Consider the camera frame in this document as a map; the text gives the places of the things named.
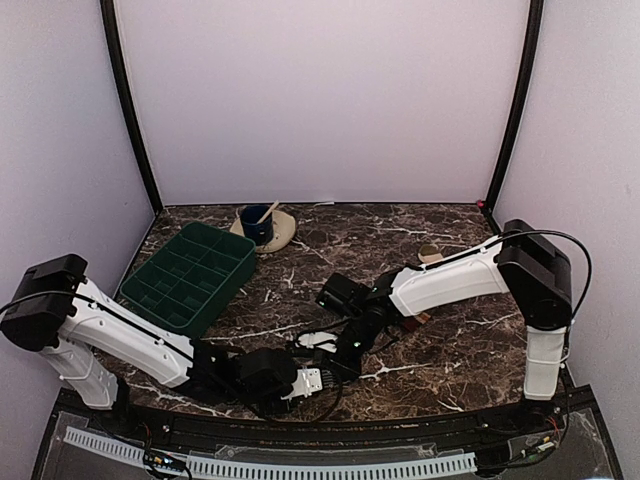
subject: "gray wall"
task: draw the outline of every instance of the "gray wall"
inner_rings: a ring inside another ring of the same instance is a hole
[[[582,239],[595,263],[569,365],[591,383],[627,478],[640,478],[640,3],[547,2],[497,218]],[[574,292],[584,261],[574,252]]]
[[[485,194],[527,1],[117,5],[167,204]]]
[[[0,2],[0,302],[69,252],[113,292],[152,212],[120,113],[96,0]],[[0,471],[29,478],[60,382],[0,336]]]

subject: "black marble tabletop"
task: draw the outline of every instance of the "black marble tabletop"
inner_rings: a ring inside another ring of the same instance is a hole
[[[160,215],[134,266],[139,266],[192,221],[228,229],[242,207],[169,207]],[[371,284],[381,273],[419,263],[423,244],[447,256],[491,236],[474,205],[283,205],[298,231],[291,244],[259,255],[253,277],[203,335],[245,350],[282,347],[294,335],[337,319],[314,303],[333,272]],[[516,402],[525,365],[524,321],[510,295],[489,295],[438,307],[413,333],[364,357],[363,375],[344,388],[329,417],[334,421],[411,418]],[[389,341],[384,335],[380,346]],[[252,418],[239,405],[204,405],[158,385],[146,374],[107,355],[107,368],[131,386],[132,401],[171,411]],[[333,402],[322,392],[289,419],[307,420]]]

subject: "beige plate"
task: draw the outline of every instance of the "beige plate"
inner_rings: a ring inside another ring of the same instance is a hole
[[[266,245],[256,247],[256,253],[273,253],[286,247],[296,233],[296,219],[288,213],[275,210],[273,212],[273,239]],[[231,233],[244,237],[242,224],[237,218],[231,228]]]

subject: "green tray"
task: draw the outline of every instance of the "green tray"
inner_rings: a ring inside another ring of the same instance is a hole
[[[120,288],[151,323],[200,337],[256,267],[252,240],[190,223],[147,260]]]

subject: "blue mug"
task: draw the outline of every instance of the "blue mug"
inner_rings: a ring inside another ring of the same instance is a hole
[[[267,210],[268,205],[251,205],[240,214],[244,236],[253,240],[258,247],[273,239],[273,213],[270,213],[264,222],[257,223]]]

